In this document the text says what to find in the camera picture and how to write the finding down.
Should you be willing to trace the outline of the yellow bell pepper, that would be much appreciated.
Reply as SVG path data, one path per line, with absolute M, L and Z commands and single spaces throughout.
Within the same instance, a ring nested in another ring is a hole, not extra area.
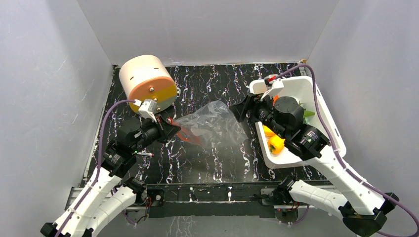
M 275 132 L 273 132 L 270 128 L 268 128 L 267 126 L 263 126 L 263 132 L 264 132 L 264 135 L 266 136 L 266 137 L 273 137 L 273 136 L 275 136 L 276 135 L 276 133 Z
M 278 155 L 285 147 L 285 140 L 275 135 L 268 139 L 267 145 L 270 153 Z

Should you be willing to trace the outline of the small pen on table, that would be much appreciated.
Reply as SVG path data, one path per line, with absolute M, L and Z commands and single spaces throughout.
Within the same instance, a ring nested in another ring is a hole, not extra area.
M 153 157 L 154 156 L 153 153 L 146 153 L 146 152 L 137 152 L 136 155 L 147 156 L 147 157 Z

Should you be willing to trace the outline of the green leafy vegetable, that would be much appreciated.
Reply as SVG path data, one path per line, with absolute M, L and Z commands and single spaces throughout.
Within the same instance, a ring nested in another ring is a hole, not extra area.
M 307 110 L 305 103 L 299 103 L 298 105 L 301 106 L 304 110 L 304 114 L 303 114 L 304 119 L 316 115 L 316 113 L 314 111 Z

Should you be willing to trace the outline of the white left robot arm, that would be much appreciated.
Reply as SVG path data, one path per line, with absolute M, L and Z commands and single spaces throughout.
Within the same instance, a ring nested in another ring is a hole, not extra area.
M 133 177 L 112 197 L 106 196 L 136 164 L 139 151 L 154 142 L 167 142 L 180 130 L 180 126 L 159 115 L 143 122 L 126 119 L 81 193 L 59 218 L 45 223 L 40 233 L 45 237 L 92 237 L 129 205 L 143 205 L 148 197 L 147 187 Z

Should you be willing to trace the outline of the cream orange cylinder container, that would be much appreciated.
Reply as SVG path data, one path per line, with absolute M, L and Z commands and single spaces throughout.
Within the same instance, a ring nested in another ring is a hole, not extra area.
M 125 62 L 119 79 L 127 99 L 151 99 L 157 103 L 155 113 L 169 108 L 177 98 L 174 79 L 154 55 L 141 55 Z

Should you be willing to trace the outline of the clear zip bag orange zipper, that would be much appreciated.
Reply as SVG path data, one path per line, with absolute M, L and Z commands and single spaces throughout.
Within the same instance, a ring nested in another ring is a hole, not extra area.
M 181 128 L 177 133 L 180 140 L 203 149 L 239 146 L 247 139 L 243 126 L 237 122 L 228 106 L 219 100 L 206 104 L 192 114 L 169 121 Z

